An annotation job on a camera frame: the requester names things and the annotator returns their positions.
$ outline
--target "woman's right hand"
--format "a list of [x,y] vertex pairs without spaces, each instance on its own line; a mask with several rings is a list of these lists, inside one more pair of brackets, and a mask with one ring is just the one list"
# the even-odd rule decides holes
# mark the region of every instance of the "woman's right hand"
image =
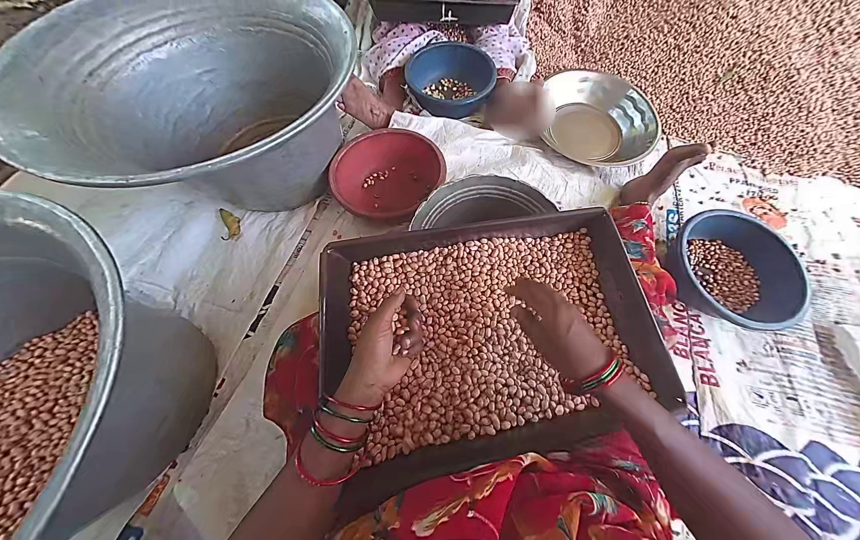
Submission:
[[611,351],[577,306],[548,285],[519,279],[507,288],[507,293],[536,313],[521,305],[515,305],[509,312],[536,350],[564,377],[580,381],[602,370],[611,360]]

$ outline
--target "rectangular tray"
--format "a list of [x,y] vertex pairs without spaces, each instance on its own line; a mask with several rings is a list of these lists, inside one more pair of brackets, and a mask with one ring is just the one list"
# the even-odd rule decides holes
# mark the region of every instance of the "rectangular tray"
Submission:
[[[430,250],[457,242],[493,238],[537,238],[569,233],[586,227],[590,249],[600,273],[606,307],[620,340],[627,345],[633,364],[650,377],[657,401],[667,411],[685,408],[684,387],[637,275],[624,251],[614,220],[603,207],[475,223],[463,227],[430,228],[331,242],[320,254],[319,279],[319,391],[332,395],[351,361],[347,327],[351,323],[353,263],[374,257]],[[476,465],[526,452],[546,453],[572,448],[575,443],[617,431],[620,424],[592,407],[537,423],[498,431],[495,436],[460,439],[446,445],[418,448],[408,455],[357,472],[343,488],[341,516],[359,517],[402,490]]]
[[469,26],[507,24],[520,0],[369,0],[377,20],[450,22]]

